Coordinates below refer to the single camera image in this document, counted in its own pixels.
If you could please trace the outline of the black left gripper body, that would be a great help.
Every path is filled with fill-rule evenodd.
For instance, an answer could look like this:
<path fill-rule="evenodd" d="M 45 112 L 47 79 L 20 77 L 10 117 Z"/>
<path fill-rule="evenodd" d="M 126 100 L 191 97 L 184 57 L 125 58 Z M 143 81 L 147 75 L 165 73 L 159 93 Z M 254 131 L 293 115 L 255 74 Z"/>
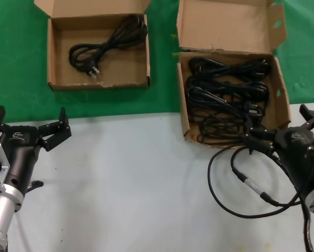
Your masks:
<path fill-rule="evenodd" d="M 26 194 L 40 151 L 40 133 L 34 126 L 4 125 L 8 139 L 9 170 L 4 183 Z"/>

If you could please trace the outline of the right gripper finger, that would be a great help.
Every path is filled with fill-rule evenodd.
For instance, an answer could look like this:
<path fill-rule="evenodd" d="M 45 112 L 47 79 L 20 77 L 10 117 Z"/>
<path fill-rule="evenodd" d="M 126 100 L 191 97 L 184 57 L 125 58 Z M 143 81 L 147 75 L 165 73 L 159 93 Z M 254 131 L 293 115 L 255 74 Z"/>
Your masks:
<path fill-rule="evenodd" d="M 305 104 L 302 104 L 299 108 L 299 112 L 306 121 L 301 127 L 311 131 L 314 128 L 314 111 L 309 110 Z"/>
<path fill-rule="evenodd" d="M 253 126 L 253 122 L 249 115 L 245 115 L 243 143 L 250 149 L 258 151 L 265 155 L 272 155 L 274 147 L 270 145 L 275 139 L 277 131 L 267 130 L 262 127 Z"/>

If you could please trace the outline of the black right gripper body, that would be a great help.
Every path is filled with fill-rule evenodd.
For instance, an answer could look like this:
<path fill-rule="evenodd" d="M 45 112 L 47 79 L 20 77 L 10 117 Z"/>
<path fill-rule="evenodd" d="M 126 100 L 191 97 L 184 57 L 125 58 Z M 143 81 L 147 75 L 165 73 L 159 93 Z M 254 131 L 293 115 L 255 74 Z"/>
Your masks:
<path fill-rule="evenodd" d="M 273 146 L 304 200 L 314 190 L 314 135 L 302 127 L 279 130 Z"/>

